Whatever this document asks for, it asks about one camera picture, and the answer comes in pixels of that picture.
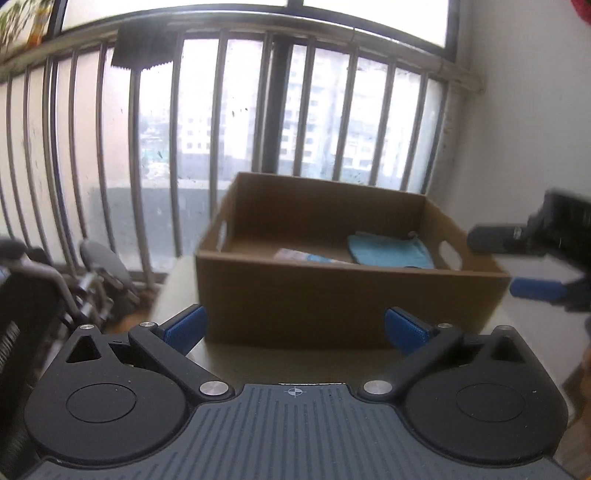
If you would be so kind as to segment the light blue towel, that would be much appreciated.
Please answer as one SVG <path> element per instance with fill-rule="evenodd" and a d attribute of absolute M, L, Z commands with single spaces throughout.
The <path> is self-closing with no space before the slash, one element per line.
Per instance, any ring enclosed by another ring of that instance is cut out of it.
<path fill-rule="evenodd" d="M 365 266 L 435 269 L 429 250 L 417 237 L 397 239 L 360 232 L 348 237 L 348 248 L 356 263 Z"/>

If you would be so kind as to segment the brown cardboard box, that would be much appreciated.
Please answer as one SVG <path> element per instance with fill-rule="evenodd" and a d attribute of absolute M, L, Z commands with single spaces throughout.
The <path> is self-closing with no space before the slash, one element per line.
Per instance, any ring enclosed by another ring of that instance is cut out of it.
<path fill-rule="evenodd" d="M 416 235 L 435 269 L 356 263 L 348 237 Z M 274 260 L 281 248 L 352 264 Z M 241 173 L 195 252 L 207 339 L 286 349 L 380 349 L 399 307 L 431 324 L 483 330 L 509 274 L 476 255 L 465 232 L 427 197 L 355 184 Z"/>

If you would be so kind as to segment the blue white plastic packet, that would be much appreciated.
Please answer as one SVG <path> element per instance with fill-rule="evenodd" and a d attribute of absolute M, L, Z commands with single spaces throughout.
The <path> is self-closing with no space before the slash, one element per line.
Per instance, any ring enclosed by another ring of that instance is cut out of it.
<path fill-rule="evenodd" d="M 274 260 L 280 261 L 298 261 L 298 262 L 315 262 L 325 264 L 352 264 L 352 261 L 339 260 L 329 258 L 318 254 L 312 254 L 300 250 L 281 248 L 273 255 Z"/>

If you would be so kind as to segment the metal window railing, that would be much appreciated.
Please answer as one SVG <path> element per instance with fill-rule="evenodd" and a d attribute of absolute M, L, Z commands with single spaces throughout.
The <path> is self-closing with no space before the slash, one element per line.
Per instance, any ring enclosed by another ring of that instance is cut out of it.
<path fill-rule="evenodd" d="M 154 285 L 242 172 L 427 190 L 458 92 L 462 1 L 54 1 L 1 54 L 1 232 L 81 271 L 106 244 Z M 161 22 L 172 62 L 113 67 Z"/>

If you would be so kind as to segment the red hanging cloth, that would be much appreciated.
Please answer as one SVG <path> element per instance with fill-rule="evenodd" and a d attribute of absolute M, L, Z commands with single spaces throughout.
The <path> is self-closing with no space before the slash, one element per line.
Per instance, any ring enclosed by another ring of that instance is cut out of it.
<path fill-rule="evenodd" d="M 591 24 L 591 0 L 571 0 L 577 15 L 588 25 Z"/>

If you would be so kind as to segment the dark cloth on railing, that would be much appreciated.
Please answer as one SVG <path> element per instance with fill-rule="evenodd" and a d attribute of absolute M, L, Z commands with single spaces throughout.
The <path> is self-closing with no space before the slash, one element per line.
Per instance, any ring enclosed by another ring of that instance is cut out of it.
<path fill-rule="evenodd" d="M 172 62 L 178 35 L 161 22 L 136 21 L 123 24 L 117 32 L 111 65 L 141 72 Z"/>

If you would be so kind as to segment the potted green plant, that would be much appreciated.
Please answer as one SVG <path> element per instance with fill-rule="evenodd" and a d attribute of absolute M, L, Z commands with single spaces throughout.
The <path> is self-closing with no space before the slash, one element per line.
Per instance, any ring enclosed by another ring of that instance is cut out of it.
<path fill-rule="evenodd" d="M 1 2 L 1 54 L 38 46 L 47 31 L 54 1 L 10 0 Z"/>

